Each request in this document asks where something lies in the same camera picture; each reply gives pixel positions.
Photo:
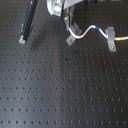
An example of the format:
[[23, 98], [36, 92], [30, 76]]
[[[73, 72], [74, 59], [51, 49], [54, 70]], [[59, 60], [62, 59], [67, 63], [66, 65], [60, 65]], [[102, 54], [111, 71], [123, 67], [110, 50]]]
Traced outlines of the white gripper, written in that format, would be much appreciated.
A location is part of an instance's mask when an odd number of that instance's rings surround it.
[[[49, 13], [55, 17], [60, 18], [62, 16], [63, 10], [67, 8], [64, 18], [66, 29], [69, 29], [72, 25], [74, 8], [71, 6], [76, 5], [81, 1], [82, 0], [46, 0]], [[27, 41], [27, 38], [29, 36], [29, 31], [33, 21], [37, 2], [38, 0], [30, 0], [30, 4], [28, 6], [25, 21], [23, 24], [23, 40], [25, 41]]]

